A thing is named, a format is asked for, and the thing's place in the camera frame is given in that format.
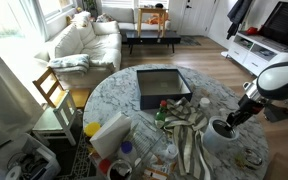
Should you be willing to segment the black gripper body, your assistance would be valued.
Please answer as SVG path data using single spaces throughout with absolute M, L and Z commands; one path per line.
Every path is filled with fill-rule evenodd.
M 238 105 L 239 109 L 230 113 L 226 119 L 226 122 L 231 127 L 236 127 L 244 123 L 251 116 L 258 114 L 264 108 L 262 103 L 250 99 L 247 95 L 244 95 L 240 99 Z

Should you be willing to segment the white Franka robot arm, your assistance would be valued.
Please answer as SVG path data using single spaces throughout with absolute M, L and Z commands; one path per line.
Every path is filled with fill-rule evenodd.
M 271 100 L 288 102 L 288 53 L 274 56 L 252 82 L 244 84 L 239 108 L 228 115 L 225 126 L 231 130 L 258 114 Z

